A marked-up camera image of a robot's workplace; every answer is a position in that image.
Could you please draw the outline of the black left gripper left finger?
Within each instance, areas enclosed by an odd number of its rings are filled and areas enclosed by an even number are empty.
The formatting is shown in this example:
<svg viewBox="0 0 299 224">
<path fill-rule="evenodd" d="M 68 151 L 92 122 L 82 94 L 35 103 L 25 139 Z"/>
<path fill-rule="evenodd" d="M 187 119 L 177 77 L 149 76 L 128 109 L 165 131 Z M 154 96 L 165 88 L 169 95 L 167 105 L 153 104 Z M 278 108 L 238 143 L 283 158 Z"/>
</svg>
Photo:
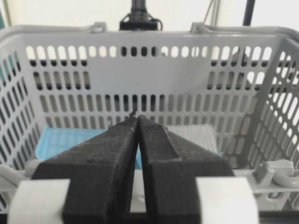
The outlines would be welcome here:
<svg viewBox="0 0 299 224">
<path fill-rule="evenodd" d="M 130 209 L 138 119 L 41 162 L 13 197 L 9 224 L 106 224 Z"/>
</svg>

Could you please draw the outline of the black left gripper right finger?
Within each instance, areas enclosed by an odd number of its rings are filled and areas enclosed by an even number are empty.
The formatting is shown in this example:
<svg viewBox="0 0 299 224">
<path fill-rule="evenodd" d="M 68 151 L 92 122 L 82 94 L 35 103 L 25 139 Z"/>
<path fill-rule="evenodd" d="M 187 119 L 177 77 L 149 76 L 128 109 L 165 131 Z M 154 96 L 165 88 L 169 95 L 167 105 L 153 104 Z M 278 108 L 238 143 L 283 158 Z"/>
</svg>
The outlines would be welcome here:
<svg viewBox="0 0 299 224">
<path fill-rule="evenodd" d="M 229 162 L 138 118 L 146 210 L 156 224 L 257 224 L 257 204 Z"/>
</svg>

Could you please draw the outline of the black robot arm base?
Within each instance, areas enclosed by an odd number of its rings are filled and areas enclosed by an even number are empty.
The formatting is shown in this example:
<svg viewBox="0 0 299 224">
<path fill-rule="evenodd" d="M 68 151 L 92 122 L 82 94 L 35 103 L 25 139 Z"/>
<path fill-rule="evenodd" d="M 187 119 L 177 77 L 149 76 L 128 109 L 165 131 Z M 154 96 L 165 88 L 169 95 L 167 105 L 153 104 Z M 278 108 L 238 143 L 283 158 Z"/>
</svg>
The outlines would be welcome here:
<svg viewBox="0 0 299 224">
<path fill-rule="evenodd" d="M 119 23 L 120 31 L 162 31 L 163 23 L 148 13 L 145 0 L 132 0 L 131 11 Z"/>
</svg>

